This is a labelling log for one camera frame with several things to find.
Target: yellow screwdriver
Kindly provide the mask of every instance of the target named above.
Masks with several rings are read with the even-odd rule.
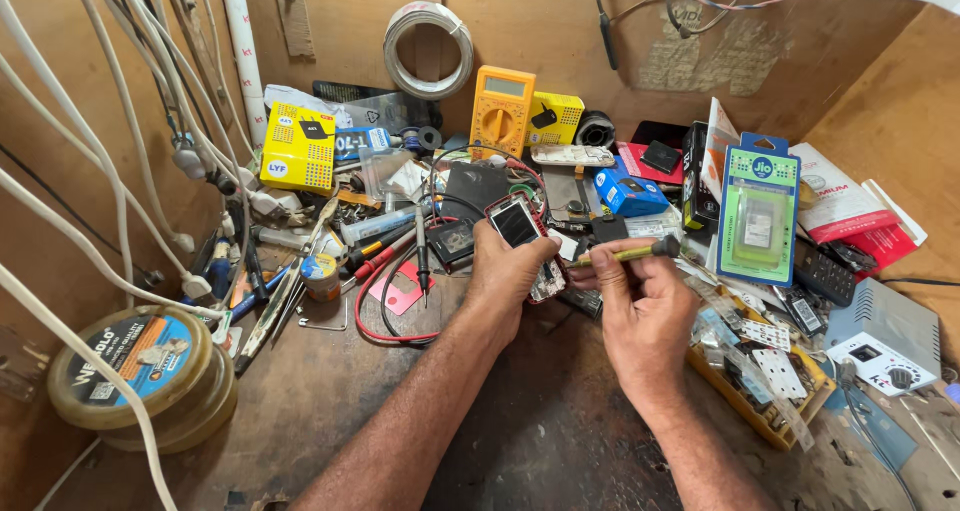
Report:
[[[628,250],[620,250],[619,252],[613,253],[613,257],[620,262],[636,260],[647,256],[667,256],[675,258],[679,255],[680,241],[677,241],[677,238],[673,235],[667,235],[649,247],[630,248]],[[593,264],[594,262],[592,262],[590,258],[584,258],[582,260],[577,260],[573,263],[566,264],[566,268],[577,269],[580,267],[589,267]]]

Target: black test lead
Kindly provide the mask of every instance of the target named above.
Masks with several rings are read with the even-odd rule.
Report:
[[[414,223],[416,224],[416,259],[418,260],[416,277],[419,278],[420,290],[423,292],[423,308],[426,308],[426,294],[430,287],[430,268],[427,267],[424,208],[420,205],[416,207]]]

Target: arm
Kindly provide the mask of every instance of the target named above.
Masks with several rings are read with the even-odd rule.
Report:
[[[500,351],[514,339],[524,297],[555,239],[510,249],[477,222],[464,304],[380,410],[300,495],[305,509],[418,509],[450,440]]]
[[[663,449],[686,509],[774,509],[690,402],[683,359],[699,304],[696,295],[668,258],[614,260],[615,251],[652,242],[625,239],[594,247],[593,267],[570,272],[574,286],[603,294],[604,345],[620,387]],[[637,301],[631,283],[642,294]]]

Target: lyf logo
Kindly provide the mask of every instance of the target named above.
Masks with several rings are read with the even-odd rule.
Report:
[[[766,158],[758,158],[753,161],[753,174],[761,179],[765,179],[774,173],[774,165]]]
[[[285,176],[287,171],[287,164],[282,160],[271,160],[270,163],[267,164],[267,173],[271,177],[280,178]]]

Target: wooden workbench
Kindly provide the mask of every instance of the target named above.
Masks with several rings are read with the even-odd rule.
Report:
[[[418,303],[391,320],[403,333],[439,330],[466,285],[437,276],[428,310]],[[402,380],[421,352],[365,340],[353,325],[356,292],[348,294],[349,331],[300,328],[294,317],[241,378],[229,426],[163,458],[180,509],[283,509],[271,502],[296,497]],[[304,308],[311,320],[337,324],[346,306],[336,314],[335,304],[305,301]],[[599,323],[569,312],[554,300],[525,307],[516,340],[439,465],[426,509],[682,508],[657,441],[618,387]],[[364,315],[383,332],[376,302],[365,304]],[[244,323],[249,330],[253,318]],[[810,452],[778,452],[696,372],[687,373],[696,403],[783,509],[907,509],[893,476],[829,412],[811,424],[817,443]],[[887,413],[919,444],[903,470],[918,503],[925,511],[960,508],[960,497],[944,497],[960,481],[900,403],[890,402]],[[161,508],[142,453],[101,446],[93,456],[95,466],[78,468],[48,509]]]

